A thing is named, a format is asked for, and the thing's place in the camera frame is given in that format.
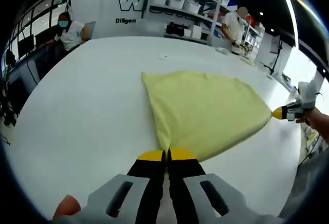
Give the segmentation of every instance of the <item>computer monitor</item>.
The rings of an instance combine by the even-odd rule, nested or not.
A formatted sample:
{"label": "computer monitor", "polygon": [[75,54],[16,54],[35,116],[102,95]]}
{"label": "computer monitor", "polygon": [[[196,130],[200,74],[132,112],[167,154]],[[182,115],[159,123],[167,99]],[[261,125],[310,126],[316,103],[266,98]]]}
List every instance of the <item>computer monitor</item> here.
{"label": "computer monitor", "polygon": [[35,44],[36,47],[39,48],[41,44],[44,44],[48,41],[50,41],[51,39],[54,39],[56,33],[57,33],[57,29],[58,27],[52,26],[42,32],[40,32],[38,35],[35,35]]}
{"label": "computer monitor", "polygon": [[33,34],[19,41],[18,48],[20,58],[31,52],[34,48]]}
{"label": "computer monitor", "polygon": [[271,48],[269,50],[270,53],[280,53],[280,36],[273,36],[271,42]]}

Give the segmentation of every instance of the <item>cable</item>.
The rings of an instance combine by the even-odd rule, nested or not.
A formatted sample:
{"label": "cable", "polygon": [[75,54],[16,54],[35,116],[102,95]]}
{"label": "cable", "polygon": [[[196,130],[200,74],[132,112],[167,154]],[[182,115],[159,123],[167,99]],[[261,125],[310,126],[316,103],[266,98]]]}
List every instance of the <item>cable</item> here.
{"label": "cable", "polygon": [[278,65],[276,66],[277,68],[277,72],[280,72],[280,67],[281,67],[281,64],[282,64],[282,55],[279,55],[279,58],[278,58]]}
{"label": "cable", "polygon": [[311,151],[308,153],[308,155],[304,158],[304,160],[301,162],[301,163],[299,163],[299,165],[298,166],[300,166],[301,164],[303,164],[303,162],[312,154],[312,152],[313,152],[313,150],[314,150],[314,148],[315,148],[315,145],[317,145],[317,143],[318,143],[318,141],[319,141],[319,138],[320,138],[320,135],[318,135],[318,138],[317,138],[317,141],[315,142],[315,144],[314,144],[314,146],[313,146],[313,148],[311,149]]}

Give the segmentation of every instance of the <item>wall sign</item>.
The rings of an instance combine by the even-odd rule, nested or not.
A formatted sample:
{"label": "wall sign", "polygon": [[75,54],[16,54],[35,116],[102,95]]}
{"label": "wall sign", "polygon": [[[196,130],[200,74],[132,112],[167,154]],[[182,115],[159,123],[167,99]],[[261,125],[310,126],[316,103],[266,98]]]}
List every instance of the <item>wall sign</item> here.
{"label": "wall sign", "polygon": [[118,0],[121,11],[141,12],[143,9],[144,0]]}
{"label": "wall sign", "polygon": [[125,18],[116,18],[115,23],[123,23],[123,24],[130,24],[130,23],[135,23],[136,20],[126,20]]}

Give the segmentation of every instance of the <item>face mask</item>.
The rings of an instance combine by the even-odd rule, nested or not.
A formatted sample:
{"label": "face mask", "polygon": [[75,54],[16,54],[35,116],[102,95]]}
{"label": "face mask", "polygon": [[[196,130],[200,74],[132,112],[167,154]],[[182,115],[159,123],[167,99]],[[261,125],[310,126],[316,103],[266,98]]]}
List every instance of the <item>face mask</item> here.
{"label": "face mask", "polygon": [[68,21],[58,21],[59,26],[65,28],[68,25]]}

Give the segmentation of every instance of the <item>person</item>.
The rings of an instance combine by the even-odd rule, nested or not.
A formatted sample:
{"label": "person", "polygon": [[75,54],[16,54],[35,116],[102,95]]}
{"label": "person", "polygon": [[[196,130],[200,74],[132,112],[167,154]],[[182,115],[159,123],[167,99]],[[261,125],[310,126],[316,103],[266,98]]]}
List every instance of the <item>person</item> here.
{"label": "person", "polygon": [[68,54],[88,40],[87,27],[78,21],[72,21],[68,12],[59,15],[57,27],[55,38],[40,47],[48,46],[60,40]]}
{"label": "person", "polygon": [[247,15],[247,8],[239,7],[237,11],[227,13],[223,19],[221,30],[233,46],[237,46],[242,42],[244,34],[243,20]]}
{"label": "person", "polygon": [[[304,112],[304,118],[296,120],[297,123],[307,119],[311,127],[318,131],[320,136],[329,144],[329,116],[321,113],[316,107]],[[74,215],[81,211],[79,202],[71,195],[66,195],[55,210],[53,219],[62,215]]]}
{"label": "person", "polygon": [[6,64],[8,66],[8,71],[13,69],[16,65],[15,55],[9,49],[6,51]]}
{"label": "person", "polygon": [[329,144],[329,116],[321,113],[316,107],[304,112],[304,118],[296,120],[297,123],[309,121],[310,126]]}

